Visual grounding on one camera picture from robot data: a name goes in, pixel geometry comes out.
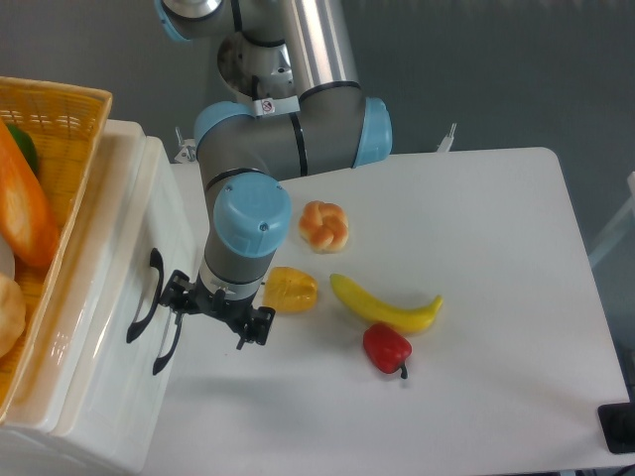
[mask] wicker basket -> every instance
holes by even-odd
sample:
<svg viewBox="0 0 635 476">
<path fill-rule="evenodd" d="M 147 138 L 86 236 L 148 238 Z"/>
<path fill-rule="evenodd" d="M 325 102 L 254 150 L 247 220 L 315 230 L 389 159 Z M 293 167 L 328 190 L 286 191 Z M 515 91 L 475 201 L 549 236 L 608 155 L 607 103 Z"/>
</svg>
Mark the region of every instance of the wicker basket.
<svg viewBox="0 0 635 476">
<path fill-rule="evenodd" d="M 40 160 L 38 180 L 62 231 L 47 269 L 33 269 L 16 259 L 15 280 L 27 302 L 27 326 L 0 358 L 0 422 L 33 353 L 111 103 L 112 95 L 98 89 L 0 77 L 0 119 L 32 137 Z"/>
</svg>

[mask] banana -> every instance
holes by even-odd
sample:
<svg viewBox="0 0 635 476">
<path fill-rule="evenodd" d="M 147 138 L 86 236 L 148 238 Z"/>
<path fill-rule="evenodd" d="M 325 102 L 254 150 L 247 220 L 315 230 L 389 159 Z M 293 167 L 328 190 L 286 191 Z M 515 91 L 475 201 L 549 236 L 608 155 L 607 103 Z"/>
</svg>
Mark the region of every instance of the banana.
<svg viewBox="0 0 635 476">
<path fill-rule="evenodd" d="M 378 299 L 344 275 L 330 275 L 330 285 L 339 300 L 363 319 L 384 322 L 398 332 L 406 334 L 430 327 L 444 303 L 444 299 L 437 296 L 426 306 L 403 309 Z"/>
</svg>

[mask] white table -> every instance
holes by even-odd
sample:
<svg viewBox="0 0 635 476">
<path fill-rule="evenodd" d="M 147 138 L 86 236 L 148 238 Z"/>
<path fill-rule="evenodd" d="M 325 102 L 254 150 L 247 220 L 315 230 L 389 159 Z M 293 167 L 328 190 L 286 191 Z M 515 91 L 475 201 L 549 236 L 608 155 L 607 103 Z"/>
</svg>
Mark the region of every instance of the white table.
<svg viewBox="0 0 635 476">
<path fill-rule="evenodd" d="M 174 166 L 200 246 L 197 165 Z M 294 222 L 273 266 L 320 284 L 316 308 L 277 315 L 236 351 L 188 317 L 143 474 L 483 475 L 621 466 L 599 405 L 627 392 L 557 157 L 545 149 L 394 156 L 284 183 Z M 342 205 L 351 239 L 316 255 L 298 236 L 312 199 Z M 344 273 L 404 306 L 439 293 L 413 336 L 410 378 L 384 376 L 365 325 L 333 296 Z"/>
</svg>

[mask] red bell pepper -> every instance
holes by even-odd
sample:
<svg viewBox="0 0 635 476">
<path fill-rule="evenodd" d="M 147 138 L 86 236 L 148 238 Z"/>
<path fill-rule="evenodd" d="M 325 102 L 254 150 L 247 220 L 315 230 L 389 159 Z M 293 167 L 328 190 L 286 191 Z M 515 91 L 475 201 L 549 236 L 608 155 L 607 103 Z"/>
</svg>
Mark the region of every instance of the red bell pepper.
<svg viewBox="0 0 635 476">
<path fill-rule="evenodd" d="M 370 361 L 385 374 L 401 369 L 401 378 L 408 378 L 406 359 L 412 354 L 410 342 L 388 325 L 378 322 L 364 332 L 364 350 Z"/>
</svg>

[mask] bread loaf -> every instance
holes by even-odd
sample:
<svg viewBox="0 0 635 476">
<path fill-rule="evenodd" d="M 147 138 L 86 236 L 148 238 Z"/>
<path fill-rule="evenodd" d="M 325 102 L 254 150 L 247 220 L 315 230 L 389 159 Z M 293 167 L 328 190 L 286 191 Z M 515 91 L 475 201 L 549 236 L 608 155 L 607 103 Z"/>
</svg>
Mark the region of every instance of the bread loaf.
<svg viewBox="0 0 635 476">
<path fill-rule="evenodd" d="M 26 313 L 20 286 L 0 273 L 0 357 L 11 350 L 24 331 Z"/>
<path fill-rule="evenodd" d="M 340 251 L 348 241 L 348 217 L 334 203 L 310 201 L 298 227 L 301 236 L 316 252 Z"/>
</svg>

